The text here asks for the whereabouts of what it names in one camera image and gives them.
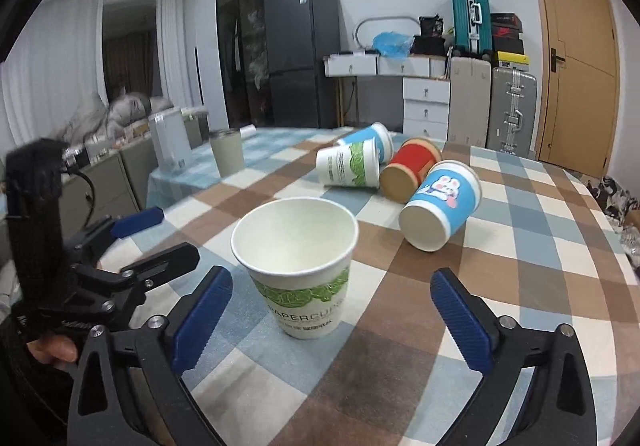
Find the red cup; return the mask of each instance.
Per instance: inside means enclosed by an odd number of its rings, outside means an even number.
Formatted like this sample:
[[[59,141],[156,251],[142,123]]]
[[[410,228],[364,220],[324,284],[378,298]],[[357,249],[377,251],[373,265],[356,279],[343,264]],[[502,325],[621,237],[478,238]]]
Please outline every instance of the red cup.
[[[440,151],[430,140],[412,137],[380,173],[380,188],[387,199],[406,204],[430,169],[441,160]]]

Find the cup with green pattern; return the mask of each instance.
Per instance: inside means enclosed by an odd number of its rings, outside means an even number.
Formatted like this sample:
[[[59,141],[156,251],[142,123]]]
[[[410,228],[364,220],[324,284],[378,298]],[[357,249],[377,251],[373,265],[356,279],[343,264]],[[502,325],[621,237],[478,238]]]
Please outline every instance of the cup with green pattern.
[[[370,186],[380,184],[380,164],[375,139],[318,150],[318,179],[324,185]]]
[[[358,223],[344,206],[316,197],[272,201],[242,217],[231,249],[278,325],[312,339],[338,327]]]

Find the teal suitcase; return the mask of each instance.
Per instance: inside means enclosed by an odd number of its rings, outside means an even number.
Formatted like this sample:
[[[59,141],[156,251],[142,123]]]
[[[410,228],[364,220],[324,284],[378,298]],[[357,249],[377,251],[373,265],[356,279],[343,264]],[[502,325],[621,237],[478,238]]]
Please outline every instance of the teal suitcase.
[[[491,14],[489,0],[453,0],[453,24],[456,32],[454,54],[491,60]]]

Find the blue paper cup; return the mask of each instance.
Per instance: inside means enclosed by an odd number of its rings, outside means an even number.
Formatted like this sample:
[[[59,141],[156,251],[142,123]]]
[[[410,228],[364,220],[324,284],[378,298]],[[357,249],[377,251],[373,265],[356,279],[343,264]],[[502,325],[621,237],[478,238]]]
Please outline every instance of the blue paper cup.
[[[391,134],[386,130],[386,127],[378,121],[366,129],[338,139],[335,145],[350,145],[351,143],[366,141],[367,139],[375,139],[379,163],[382,164],[391,161],[391,158],[394,156],[394,142],[391,139]]]
[[[482,199],[480,180],[458,161],[431,168],[399,216],[404,238],[422,251],[437,251],[476,211]]]

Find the stack of boxes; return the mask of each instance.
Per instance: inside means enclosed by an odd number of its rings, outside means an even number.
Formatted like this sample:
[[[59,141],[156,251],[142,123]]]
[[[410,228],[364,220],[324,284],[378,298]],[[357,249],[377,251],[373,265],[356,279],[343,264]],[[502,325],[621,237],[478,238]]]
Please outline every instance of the stack of boxes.
[[[491,30],[497,67],[529,71],[522,43],[522,22],[514,13],[492,13]]]

